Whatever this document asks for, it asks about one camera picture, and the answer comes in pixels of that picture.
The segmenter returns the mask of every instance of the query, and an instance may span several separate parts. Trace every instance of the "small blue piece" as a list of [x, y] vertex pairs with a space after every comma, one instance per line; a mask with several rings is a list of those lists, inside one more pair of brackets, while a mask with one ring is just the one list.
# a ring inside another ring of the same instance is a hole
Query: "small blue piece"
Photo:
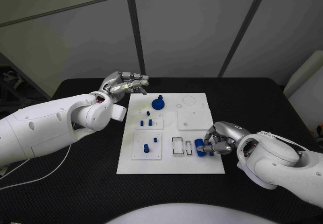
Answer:
[[[195, 141], [193, 141], [193, 143], [195, 143], [195, 147], [198, 148], [199, 146], [203, 146], [203, 139], [196, 139]], [[200, 152], [200, 151], [198, 151], [196, 150], [196, 152], [198, 152], [198, 156], [206, 156], [206, 153], [205, 152]]]
[[154, 110], [163, 109], [164, 101], [163, 101], [163, 96], [161, 95], [159, 95], [159, 98], [153, 100], [151, 107], [153, 107]]
[[[212, 143], [209, 142], [209, 143], [208, 143], [208, 146], [211, 146], [211, 145], [212, 145]], [[211, 156], [213, 156], [213, 153], [211, 153]]]
[[149, 153], [150, 152], [149, 144], [144, 144], [143, 145], [143, 151], [144, 151], [144, 153]]

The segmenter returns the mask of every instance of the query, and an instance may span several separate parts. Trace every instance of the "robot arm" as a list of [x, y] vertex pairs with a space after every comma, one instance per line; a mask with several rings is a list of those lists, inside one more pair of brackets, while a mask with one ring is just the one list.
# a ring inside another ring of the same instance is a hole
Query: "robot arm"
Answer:
[[[114, 72], [99, 91], [29, 106], [0, 120], [0, 167], [46, 155], [102, 130], [110, 119], [123, 121], [127, 109], [115, 105], [124, 93], [141, 92], [149, 77]], [[72, 123], [84, 128], [74, 130]]]
[[[215, 144], [208, 146], [211, 137]], [[211, 127], [202, 152], [228, 154], [236, 148], [238, 168], [264, 188], [277, 186], [288, 189], [306, 202], [323, 208], [323, 154], [296, 150], [278, 139], [296, 144], [283, 137], [260, 132], [251, 134], [228, 122], [216, 122]]]

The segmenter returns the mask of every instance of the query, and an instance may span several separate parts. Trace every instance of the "robotic hand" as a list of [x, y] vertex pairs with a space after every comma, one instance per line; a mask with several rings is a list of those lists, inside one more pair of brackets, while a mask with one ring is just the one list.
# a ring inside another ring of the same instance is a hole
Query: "robotic hand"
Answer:
[[[125, 93], [146, 94], [149, 77], [114, 72], [98, 91], [29, 106], [0, 120], [0, 167], [53, 153], [102, 130], [110, 119], [123, 121], [127, 109], [115, 105]], [[82, 126], [72, 129], [72, 123]]]
[[[208, 146], [213, 137], [215, 144]], [[231, 153], [236, 148], [238, 168], [264, 188], [283, 186], [306, 202], [323, 208], [323, 154], [296, 150], [280, 140], [297, 145], [285, 138], [261, 131], [251, 134], [228, 122], [216, 122], [205, 136], [200, 152]]]

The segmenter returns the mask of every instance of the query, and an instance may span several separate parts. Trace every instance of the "black fabric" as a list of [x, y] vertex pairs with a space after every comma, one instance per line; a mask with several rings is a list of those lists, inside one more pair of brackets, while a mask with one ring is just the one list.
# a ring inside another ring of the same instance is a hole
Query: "black fabric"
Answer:
[[[53, 99], [95, 91], [102, 79], [66, 80]], [[252, 133], [264, 130], [320, 151], [301, 119], [267, 78], [151, 78], [149, 93], [205, 92], [213, 121], [228, 121]], [[130, 95], [120, 105], [128, 107]], [[225, 175], [115, 175], [124, 122], [71, 147], [66, 161], [42, 181], [0, 191], [0, 220], [29, 223], [104, 223], [160, 203], [203, 203], [252, 213], [278, 223], [323, 214], [288, 190], [260, 187], [236, 168], [236, 154], [222, 156]], [[45, 176], [66, 153], [33, 159], [0, 187]]]

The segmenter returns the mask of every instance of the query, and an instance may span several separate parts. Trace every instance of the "black table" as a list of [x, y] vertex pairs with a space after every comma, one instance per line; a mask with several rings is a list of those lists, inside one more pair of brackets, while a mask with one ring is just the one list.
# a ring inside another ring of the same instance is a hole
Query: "black table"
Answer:
[[[63, 81], [53, 99], [97, 91], [101, 82], [101, 78]], [[213, 121], [232, 122], [252, 133], [273, 132], [320, 151], [271, 79], [151, 78], [146, 90], [205, 92]], [[127, 107], [128, 101], [130, 95], [118, 104]], [[235, 153], [222, 156], [225, 175], [115, 175], [124, 122], [111, 120], [102, 131], [72, 145], [62, 167], [48, 178], [0, 191], [0, 220], [24, 224], [104, 223], [134, 209], [173, 202], [219, 205], [278, 223], [323, 214], [284, 188], [260, 187], [236, 168]], [[66, 148], [29, 161], [0, 187], [45, 176], [65, 154]]]

